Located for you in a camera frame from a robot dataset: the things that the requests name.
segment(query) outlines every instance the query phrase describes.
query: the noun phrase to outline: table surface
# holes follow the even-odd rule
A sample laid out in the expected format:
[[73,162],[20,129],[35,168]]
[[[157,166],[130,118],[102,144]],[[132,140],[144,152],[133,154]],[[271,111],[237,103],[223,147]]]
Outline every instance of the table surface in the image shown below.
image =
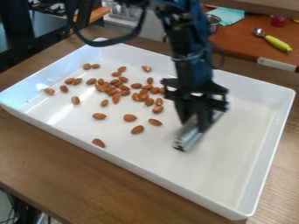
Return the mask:
[[28,35],[7,35],[4,31],[3,24],[0,22],[0,54],[21,46],[27,46],[32,41],[43,38],[48,34],[63,31],[66,26],[65,19],[37,11],[30,11],[30,17],[32,22],[32,32]]
[[[271,17],[246,14],[245,18],[230,26],[219,26],[211,41],[226,51],[226,55],[244,60],[265,59],[281,61],[299,67],[299,24],[287,20],[284,27],[273,27]],[[281,52],[264,38],[252,34],[254,27],[261,27],[267,35],[276,37],[292,47],[292,52]]]
[[[90,26],[90,39],[111,31]],[[129,45],[169,55],[160,42]],[[0,91],[81,47],[71,36],[0,74]],[[299,91],[298,74],[228,58],[224,70]],[[0,108],[0,186],[64,223],[246,223],[230,221]],[[299,100],[296,97],[255,215],[247,223],[299,223]]]

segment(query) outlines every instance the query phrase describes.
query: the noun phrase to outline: white plastic tray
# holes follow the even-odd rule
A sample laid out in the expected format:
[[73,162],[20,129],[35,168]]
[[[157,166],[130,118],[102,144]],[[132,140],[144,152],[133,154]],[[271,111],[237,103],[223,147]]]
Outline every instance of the white plastic tray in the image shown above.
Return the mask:
[[[100,63],[101,69],[82,70],[84,63]],[[141,65],[153,68],[151,73]],[[106,108],[100,102],[107,96],[84,83],[59,91],[66,77],[112,80],[118,67],[128,69],[124,76],[129,84],[145,83],[151,76],[155,83],[175,74],[169,57],[144,51],[129,45],[105,48],[83,46],[0,94],[0,102],[8,112],[76,144],[86,151],[105,158],[129,171],[177,193],[188,200],[213,210],[231,220],[251,216],[261,195],[268,169],[295,92],[266,82],[223,71],[214,72],[214,80],[229,88],[232,109],[205,134],[189,153],[174,150],[173,137],[181,127],[172,101],[165,110],[154,115],[151,108],[122,98],[118,105],[111,101]],[[44,88],[56,90],[54,96]],[[74,106],[71,97],[77,95],[81,104]],[[95,121],[92,114],[101,112],[106,120]],[[122,120],[124,114],[138,117],[133,123]],[[162,127],[148,124],[149,118],[163,122]],[[145,131],[136,136],[130,130],[143,125]],[[107,146],[92,144],[100,138]]]

